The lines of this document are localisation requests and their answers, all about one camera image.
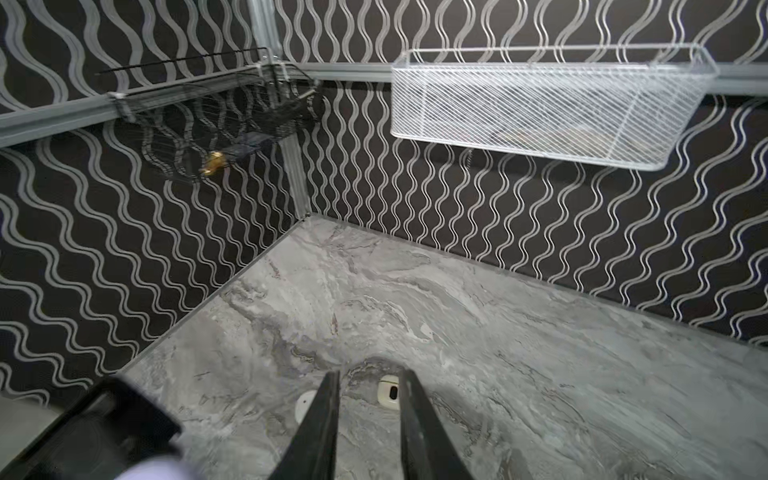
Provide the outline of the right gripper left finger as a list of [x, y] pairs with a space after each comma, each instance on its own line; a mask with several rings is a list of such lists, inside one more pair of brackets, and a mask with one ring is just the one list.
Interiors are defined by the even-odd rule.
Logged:
[[296, 434], [269, 480], [335, 477], [340, 372], [325, 374]]

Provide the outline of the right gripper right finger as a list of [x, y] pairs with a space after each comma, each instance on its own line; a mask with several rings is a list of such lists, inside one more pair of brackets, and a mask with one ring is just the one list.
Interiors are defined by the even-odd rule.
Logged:
[[472, 479], [413, 370], [399, 373], [401, 464], [405, 479]]

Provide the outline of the cream earbud charging case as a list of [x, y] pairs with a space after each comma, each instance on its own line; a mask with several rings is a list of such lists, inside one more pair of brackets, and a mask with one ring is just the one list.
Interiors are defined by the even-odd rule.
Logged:
[[386, 409], [399, 411], [399, 398], [399, 378], [395, 375], [382, 376], [377, 386], [378, 403]]

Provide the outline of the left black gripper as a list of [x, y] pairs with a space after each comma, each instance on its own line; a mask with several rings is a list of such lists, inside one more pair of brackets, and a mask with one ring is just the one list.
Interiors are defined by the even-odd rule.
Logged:
[[125, 380], [94, 385], [1, 470], [3, 479], [115, 479], [139, 463], [178, 457], [179, 422]]

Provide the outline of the purple round charging case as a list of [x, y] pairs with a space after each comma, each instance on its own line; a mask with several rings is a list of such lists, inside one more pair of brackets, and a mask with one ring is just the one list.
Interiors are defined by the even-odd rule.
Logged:
[[116, 480], [198, 480], [200, 476], [176, 457], [155, 457], [139, 462], [120, 473]]

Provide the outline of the white round charging case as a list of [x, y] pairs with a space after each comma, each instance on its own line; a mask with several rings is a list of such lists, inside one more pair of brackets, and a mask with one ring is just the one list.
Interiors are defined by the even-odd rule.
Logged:
[[313, 400], [315, 399], [316, 394], [317, 394], [316, 390], [308, 390], [303, 392], [296, 400], [295, 408], [294, 408], [294, 418], [298, 424], [301, 424], [302, 421], [304, 420], [306, 414], [308, 413], [313, 403]]

